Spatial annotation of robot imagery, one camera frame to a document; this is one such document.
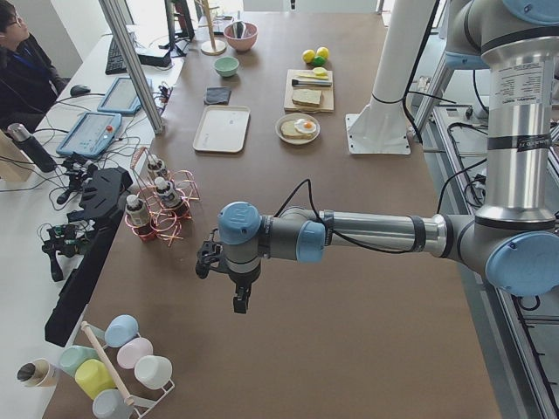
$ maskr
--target table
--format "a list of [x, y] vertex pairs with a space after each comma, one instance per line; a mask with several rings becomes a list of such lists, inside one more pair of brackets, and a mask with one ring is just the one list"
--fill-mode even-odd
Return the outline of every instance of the table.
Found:
[[[344, 117], [369, 101], [385, 29], [374, 14], [245, 13], [259, 27], [252, 50], [226, 54], [238, 76], [220, 79], [215, 58], [190, 47], [166, 130], [152, 144], [174, 170], [196, 177], [202, 201], [183, 240], [143, 244], [122, 225], [85, 318], [107, 326], [134, 315], [155, 354], [173, 362], [176, 388], [152, 419], [500, 417], [456, 265], [427, 254], [328, 248], [319, 264], [266, 260], [248, 314], [232, 312], [233, 283], [194, 273], [196, 251], [229, 202], [273, 214], [293, 187], [313, 181], [320, 209], [432, 216], [436, 196], [421, 147], [410, 156], [350, 155]], [[335, 71], [335, 111], [316, 114], [317, 141], [281, 142], [286, 71], [325, 45]], [[237, 155], [192, 149], [207, 86], [230, 86], [231, 105], [251, 108]], [[306, 193], [293, 204], [308, 206]], [[78, 342], [86, 343], [79, 335]], [[141, 385], [130, 373], [132, 393]], [[91, 400], [70, 377], [44, 418], [86, 417]]]
[[[91, 87], [92, 93], [103, 93], [115, 77], [126, 76], [126, 74], [107, 76], [104, 73], [110, 41], [110, 36], [100, 38], [68, 87], [61, 93], [60, 99], [70, 97], [69, 92], [73, 85], [85, 84]], [[183, 59], [173, 58], [173, 60], [174, 65], [168, 71], [142, 67], [148, 77], [154, 80], [155, 87], [163, 81], [169, 86], [175, 84], [183, 66]], [[101, 96], [83, 96], [57, 104], [52, 107], [47, 118], [38, 128], [55, 127], [69, 130], [79, 115], [86, 111], [83, 107], [95, 110], [100, 99]], [[134, 119], [125, 118], [123, 126], [126, 127], [129, 123], [134, 125], [126, 132], [128, 138], [117, 141], [109, 147], [109, 150], [113, 151], [125, 148], [122, 149], [125, 155], [112, 153], [110, 160], [100, 164], [100, 167], [121, 165], [127, 168], [134, 147], [136, 145], [148, 147], [154, 139], [154, 132], [142, 110]], [[56, 147], [64, 139], [64, 134], [40, 131], [36, 133], [36, 137], [45, 144], [46, 150], [51, 155], [55, 155]], [[44, 177], [54, 176], [53, 173], [40, 174]], [[63, 182], [67, 185], [65, 176], [59, 179], [54, 177], [53, 180], [58, 184]], [[30, 188], [41, 181], [42, 179], [34, 174], [31, 174], [25, 183], [0, 180], [0, 189]], [[16, 381], [17, 370], [25, 363], [42, 357], [56, 363], [63, 350], [61, 347], [45, 342], [45, 322], [57, 304], [60, 290], [65, 282], [52, 281], [49, 258], [41, 251], [42, 243], [38, 237], [38, 227], [42, 223], [52, 225], [67, 223], [66, 212], [79, 210], [79, 199], [69, 202], [65, 210], [56, 211], [48, 199], [49, 192], [54, 188], [55, 185], [47, 182], [33, 190], [2, 193], [0, 198], [0, 213], [3, 215], [2, 240], [0, 240], [0, 263], [3, 267], [3, 292], [0, 302], [3, 321], [0, 324], [5, 341], [9, 342], [2, 350], [4, 361], [0, 367], [0, 386], [3, 392], [0, 396], [0, 405], [3, 406], [3, 414], [6, 417], [35, 419], [43, 415], [53, 388], [25, 388]], [[62, 190], [53, 194], [53, 200], [56, 200], [61, 192]], [[58, 260], [67, 278], [81, 259], [77, 256], [59, 257]]]

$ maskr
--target paper cup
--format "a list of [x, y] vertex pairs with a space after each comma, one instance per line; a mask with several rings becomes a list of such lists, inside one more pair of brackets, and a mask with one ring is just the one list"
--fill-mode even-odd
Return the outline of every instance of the paper cup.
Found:
[[144, 356], [136, 362], [134, 367], [136, 379], [152, 390], [157, 390], [167, 384], [172, 374], [171, 361], [162, 356]]
[[87, 360], [98, 360], [99, 356], [92, 347], [81, 347], [72, 345], [64, 350], [59, 358], [59, 366], [62, 371], [74, 377], [79, 366]]
[[107, 367], [99, 360], [87, 360], [81, 364], [74, 380], [92, 400], [101, 391], [116, 387]]
[[146, 338], [134, 338], [119, 349], [116, 361], [124, 369], [132, 369], [140, 358], [153, 355], [154, 347]]
[[93, 414], [97, 419], [128, 419], [133, 411], [134, 406], [124, 402], [119, 390], [103, 390], [93, 400]]
[[34, 360], [35, 366], [33, 376], [24, 381], [26, 387], [52, 387], [59, 381], [60, 370], [44, 358]]
[[138, 322], [128, 314], [115, 317], [105, 331], [105, 342], [110, 347], [121, 347], [138, 335]]

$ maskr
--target white sticker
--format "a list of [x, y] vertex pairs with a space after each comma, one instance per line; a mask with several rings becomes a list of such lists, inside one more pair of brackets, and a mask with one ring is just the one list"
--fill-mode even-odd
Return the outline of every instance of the white sticker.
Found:
[[553, 61], [527, 63], [501, 68], [491, 73], [493, 94], [490, 109], [503, 106], [538, 105], [551, 99], [549, 72]]

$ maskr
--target keyboard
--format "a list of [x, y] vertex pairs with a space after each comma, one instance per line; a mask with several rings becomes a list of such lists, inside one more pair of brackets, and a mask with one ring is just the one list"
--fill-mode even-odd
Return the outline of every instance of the keyboard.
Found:
[[111, 39], [111, 45], [108, 47], [107, 66], [105, 67], [105, 74], [120, 74], [126, 72], [126, 65], [122, 57], [119, 46]]

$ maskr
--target fried egg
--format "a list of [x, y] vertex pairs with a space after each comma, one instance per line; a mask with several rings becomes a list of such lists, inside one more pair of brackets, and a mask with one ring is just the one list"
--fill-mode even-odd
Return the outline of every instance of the fried egg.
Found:
[[316, 132], [316, 124], [311, 120], [301, 118], [295, 121], [295, 129], [302, 134], [314, 134]]

